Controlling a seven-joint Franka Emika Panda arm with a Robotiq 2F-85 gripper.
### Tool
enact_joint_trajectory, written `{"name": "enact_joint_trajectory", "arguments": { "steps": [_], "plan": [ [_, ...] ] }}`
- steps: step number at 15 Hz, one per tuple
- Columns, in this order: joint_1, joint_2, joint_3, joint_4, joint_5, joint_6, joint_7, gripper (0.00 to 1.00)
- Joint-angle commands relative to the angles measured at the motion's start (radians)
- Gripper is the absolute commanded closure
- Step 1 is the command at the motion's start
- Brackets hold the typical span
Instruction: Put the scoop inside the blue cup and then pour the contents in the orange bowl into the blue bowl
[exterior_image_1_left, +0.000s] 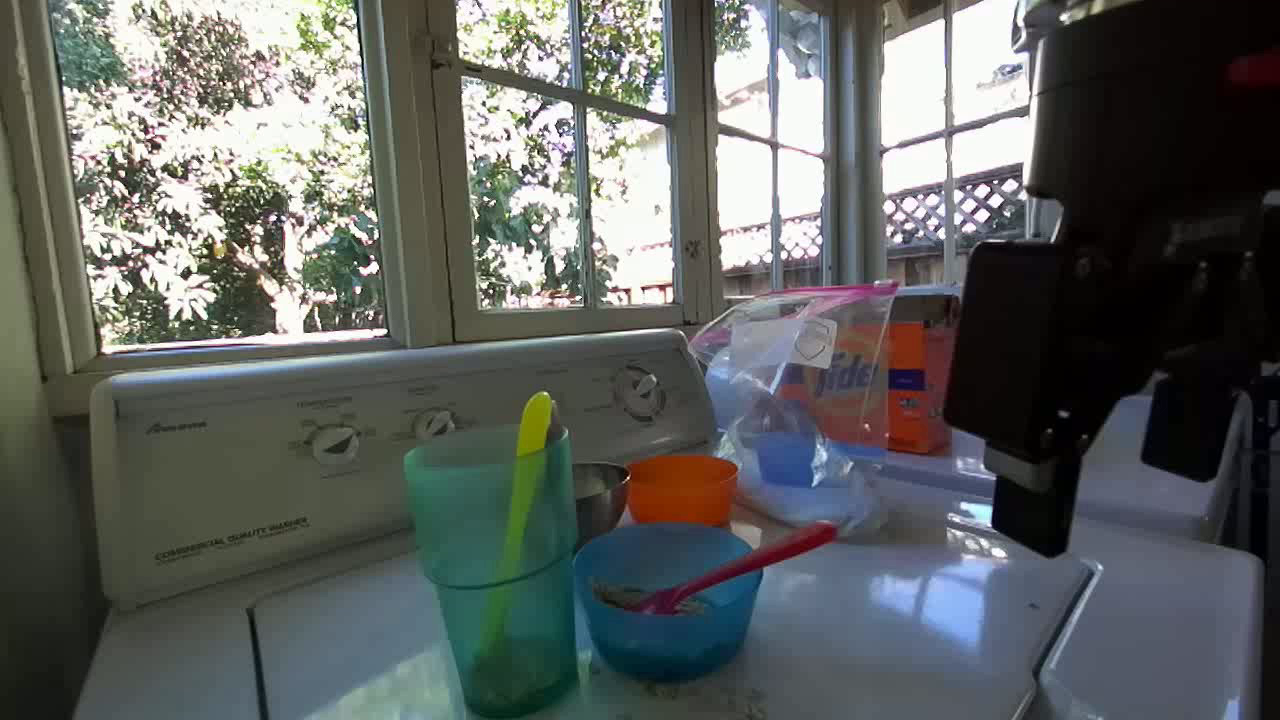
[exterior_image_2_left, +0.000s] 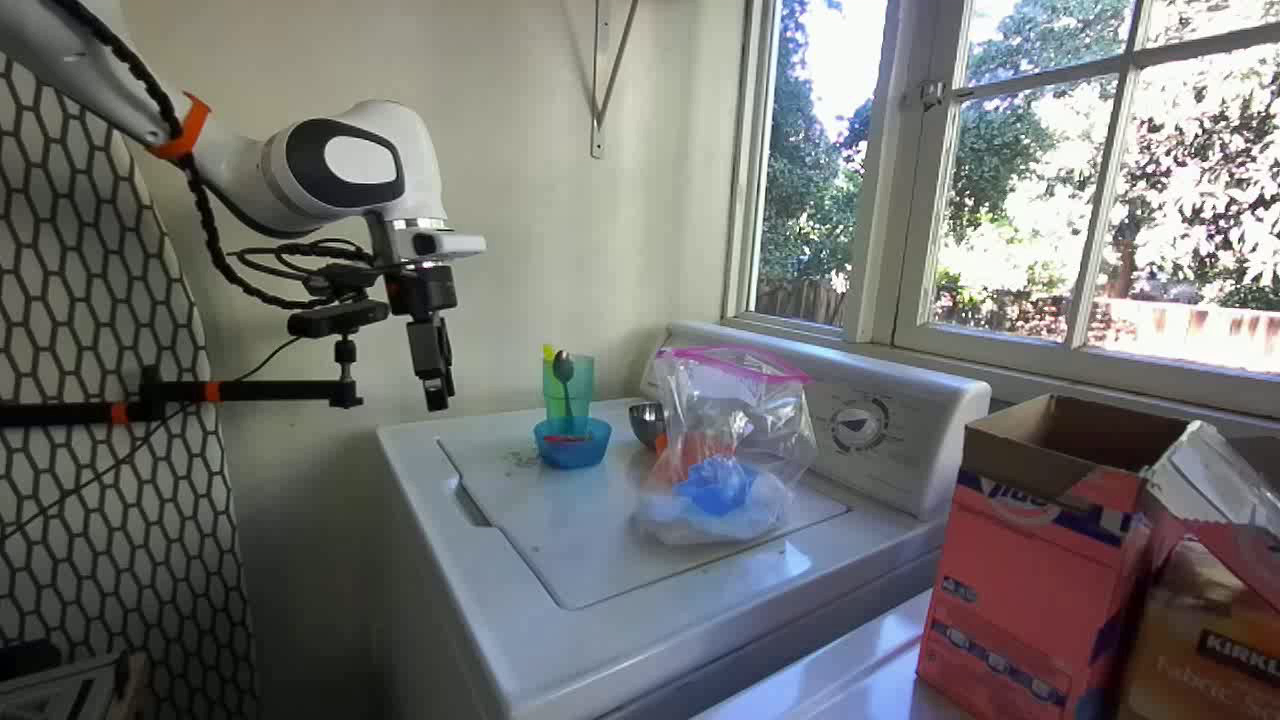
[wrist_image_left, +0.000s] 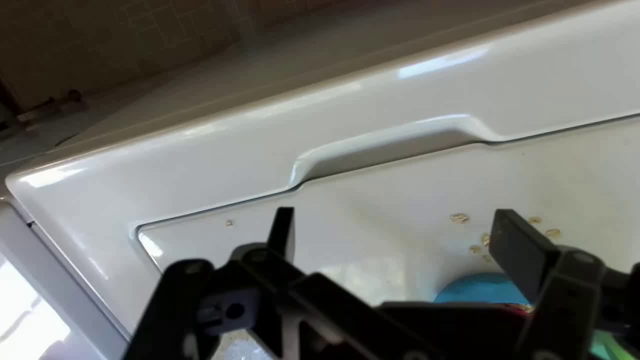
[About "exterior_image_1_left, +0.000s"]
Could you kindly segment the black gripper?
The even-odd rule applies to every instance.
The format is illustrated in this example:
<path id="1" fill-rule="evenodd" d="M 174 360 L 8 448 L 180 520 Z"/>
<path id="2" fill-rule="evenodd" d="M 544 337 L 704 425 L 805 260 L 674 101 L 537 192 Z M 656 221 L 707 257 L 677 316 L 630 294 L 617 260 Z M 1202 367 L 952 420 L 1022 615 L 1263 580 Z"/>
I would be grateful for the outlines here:
<path id="1" fill-rule="evenodd" d="M 1185 194 L 1099 234 L 977 249 L 946 417 L 987 445 L 996 532 L 1063 554 L 1109 412 L 1156 384 L 1139 460 L 1209 481 L 1274 346 L 1276 199 Z"/>

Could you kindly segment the robot arm white silver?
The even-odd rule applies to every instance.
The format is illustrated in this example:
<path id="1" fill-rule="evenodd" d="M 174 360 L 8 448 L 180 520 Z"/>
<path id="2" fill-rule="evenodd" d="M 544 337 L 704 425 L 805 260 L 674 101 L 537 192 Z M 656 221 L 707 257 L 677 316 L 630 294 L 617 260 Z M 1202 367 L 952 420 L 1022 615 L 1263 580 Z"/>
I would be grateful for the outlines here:
<path id="1" fill-rule="evenodd" d="M 1040 37 L 1045 242 L 967 260 L 946 417 L 984 439 L 993 522 L 1055 554 L 1082 460 L 1154 395 L 1139 454 L 1209 481 L 1276 360 L 1280 0 L 1070 0 Z"/>

